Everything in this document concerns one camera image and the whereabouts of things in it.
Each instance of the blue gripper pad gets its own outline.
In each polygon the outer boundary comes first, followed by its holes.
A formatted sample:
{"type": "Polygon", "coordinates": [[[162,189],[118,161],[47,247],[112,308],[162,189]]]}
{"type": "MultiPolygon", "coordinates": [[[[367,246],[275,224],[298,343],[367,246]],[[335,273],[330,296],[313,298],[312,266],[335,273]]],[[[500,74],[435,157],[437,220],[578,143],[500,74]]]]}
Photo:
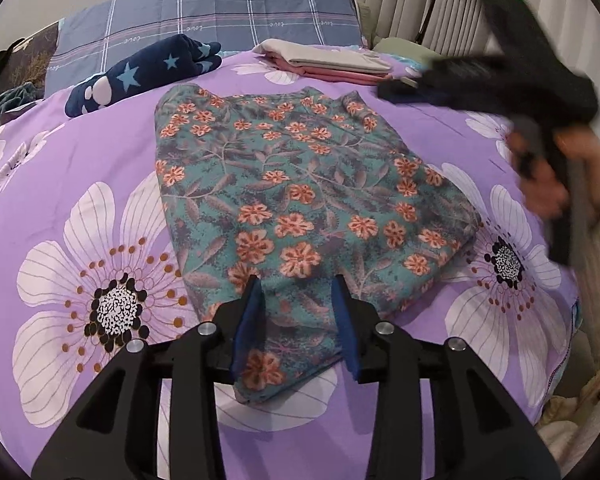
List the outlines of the blue gripper pad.
{"type": "Polygon", "coordinates": [[[234,337],[234,358],[231,365],[231,374],[234,380],[237,380],[244,371],[251,349],[257,348],[258,335],[264,333],[265,301],[259,278],[253,281],[253,286],[251,290],[247,290],[247,293],[249,293],[246,298],[247,305],[234,337]]]}
{"type": "Polygon", "coordinates": [[[342,346],[342,357],[347,365],[347,370],[353,375],[354,380],[360,378],[360,360],[358,359],[358,338],[353,329],[347,301],[351,296],[349,291],[343,290],[337,278],[331,281],[331,306],[338,327],[338,338],[342,346]]]}

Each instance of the purple bedsheet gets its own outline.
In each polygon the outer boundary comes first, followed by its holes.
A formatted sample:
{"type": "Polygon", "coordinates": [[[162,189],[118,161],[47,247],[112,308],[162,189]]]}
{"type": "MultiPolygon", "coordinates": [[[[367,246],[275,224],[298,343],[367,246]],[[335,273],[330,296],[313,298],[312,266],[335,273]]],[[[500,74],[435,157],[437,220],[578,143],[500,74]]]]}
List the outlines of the purple bedsheet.
{"type": "MultiPolygon", "coordinates": [[[[467,339],[529,419],[538,418],[568,354],[576,288],[569,272],[547,260],[539,223],[520,205],[505,124],[424,105],[395,107],[368,87],[275,72],[252,53],[226,59],[196,83],[222,96],[313,86],[336,98],[355,89],[451,179],[484,226],[474,248],[398,322],[424,340],[467,339]]],[[[100,283],[124,272],[135,277],[136,290],[147,294],[139,323],[148,340],[173,338],[198,322],[174,265],[154,173],[154,109],[166,90],[69,121],[67,89],[0,131],[0,439],[26,471],[109,359],[97,336],[84,332],[100,283]]],[[[126,309],[124,290],[117,299],[104,314],[112,329],[137,315],[126,309]]],[[[343,370],[337,364],[260,406],[240,405],[230,387],[218,386],[228,478],[364,478],[376,388],[354,384],[343,370]]],[[[168,386],[158,432],[164,478],[168,386]]],[[[433,474],[428,399],[424,478],[433,474]]],[[[408,446],[408,428],[404,439],[408,446]]],[[[97,456],[86,460],[98,463],[97,456]]]]}

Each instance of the metal bolt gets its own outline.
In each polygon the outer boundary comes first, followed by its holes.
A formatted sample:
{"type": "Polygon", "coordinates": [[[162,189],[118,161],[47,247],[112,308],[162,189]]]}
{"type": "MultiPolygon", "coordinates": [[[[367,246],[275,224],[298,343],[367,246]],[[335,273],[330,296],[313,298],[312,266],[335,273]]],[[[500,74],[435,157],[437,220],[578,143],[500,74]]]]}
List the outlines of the metal bolt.
{"type": "Polygon", "coordinates": [[[201,323],[198,325],[198,333],[200,335],[212,335],[217,329],[218,327],[211,322],[201,323]]]}
{"type": "Polygon", "coordinates": [[[466,350],[466,341],[460,337],[452,337],[447,344],[455,352],[466,350]]]}
{"type": "Polygon", "coordinates": [[[132,354],[137,354],[144,348],[144,341],[142,339],[132,339],[126,344],[126,351],[132,354]]]}
{"type": "Polygon", "coordinates": [[[380,335],[391,335],[394,333],[395,326],[393,326],[388,321],[381,321],[376,325],[376,332],[380,335]]]}

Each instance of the folded white cloth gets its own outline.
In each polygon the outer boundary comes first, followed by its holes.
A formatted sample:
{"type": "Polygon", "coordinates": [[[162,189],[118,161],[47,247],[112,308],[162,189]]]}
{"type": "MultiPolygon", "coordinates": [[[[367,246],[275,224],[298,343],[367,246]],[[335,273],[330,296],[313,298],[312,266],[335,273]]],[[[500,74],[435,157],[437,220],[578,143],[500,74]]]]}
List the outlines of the folded white cloth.
{"type": "Polygon", "coordinates": [[[392,66],[375,52],[323,50],[283,40],[265,40],[253,47],[256,54],[274,54],[293,66],[314,66],[362,74],[387,74],[392,66]]]}

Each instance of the pink object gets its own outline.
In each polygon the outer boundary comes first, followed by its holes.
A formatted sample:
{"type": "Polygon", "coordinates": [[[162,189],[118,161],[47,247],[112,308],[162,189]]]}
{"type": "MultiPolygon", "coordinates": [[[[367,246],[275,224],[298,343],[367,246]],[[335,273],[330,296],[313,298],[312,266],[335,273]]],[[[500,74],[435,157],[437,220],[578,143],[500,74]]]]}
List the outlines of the pink object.
{"type": "Polygon", "coordinates": [[[354,85],[374,86],[383,79],[390,78],[389,74],[383,76],[362,74],[358,72],[347,72],[346,70],[335,70],[333,68],[318,68],[315,66],[293,66],[285,59],[272,52],[267,53],[270,59],[279,70],[292,72],[294,74],[319,79],[320,81],[330,81],[333,83],[353,83],[354,85]]]}

